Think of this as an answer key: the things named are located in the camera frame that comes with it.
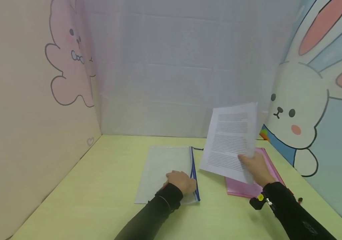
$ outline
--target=black long sleeve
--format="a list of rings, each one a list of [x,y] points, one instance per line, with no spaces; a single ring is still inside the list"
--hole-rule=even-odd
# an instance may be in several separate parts
[[[267,184],[263,190],[274,205],[274,214],[290,240],[336,240],[280,182]],[[115,240],[154,239],[168,216],[179,208],[182,198],[181,191],[168,184],[127,223]]]
[[[274,214],[290,240],[336,240],[280,182],[267,184],[263,191],[275,207]]]
[[[154,239],[168,216],[179,208],[182,198],[183,194],[175,185],[166,185],[127,223],[115,240]]]

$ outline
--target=wall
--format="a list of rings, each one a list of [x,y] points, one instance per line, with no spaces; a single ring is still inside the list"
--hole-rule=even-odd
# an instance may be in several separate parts
[[[105,134],[206,137],[212,108],[267,111],[297,0],[89,0]]]
[[[262,134],[342,216],[342,0],[302,0]]]
[[[51,1],[0,1],[0,240],[100,137],[82,15],[54,1],[51,20]]]

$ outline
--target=yellow clip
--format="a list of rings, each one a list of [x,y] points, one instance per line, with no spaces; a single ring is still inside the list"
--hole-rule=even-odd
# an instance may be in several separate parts
[[[264,200],[264,195],[259,194],[259,196],[257,196],[257,199],[259,199],[259,201],[261,202],[262,200]]]

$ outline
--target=desk surface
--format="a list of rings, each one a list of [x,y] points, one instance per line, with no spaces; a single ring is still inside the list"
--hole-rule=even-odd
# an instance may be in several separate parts
[[[204,147],[205,139],[103,135],[12,240],[113,239],[143,207],[133,204],[148,147]],[[342,219],[267,141],[257,141],[296,197],[337,239]],[[195,151],[198,169],[202,152]],[[268,207],[226,194],[224,177],[198,170],[201,202],[171,214],[157,239],[288,239]]]

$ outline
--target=right hand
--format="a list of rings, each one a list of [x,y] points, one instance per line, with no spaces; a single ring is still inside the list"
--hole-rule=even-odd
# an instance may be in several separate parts
[[[248,158],[244,155],[237,156],[244,163],[248,171],[252,174],[254,181],[264,187],[269,183],[274,183],[276,180],[269,173],[264,157],[261,153],[255,152],[253,158]]]
[[[173,170],[166,174],[168,180],[163,184],[166,185],[171,183],[178,187],[180,191],[185,194],[192,193],[196,190],[196,180],[193,178],[189,178],[189,176],[185,172],[178,172]]]

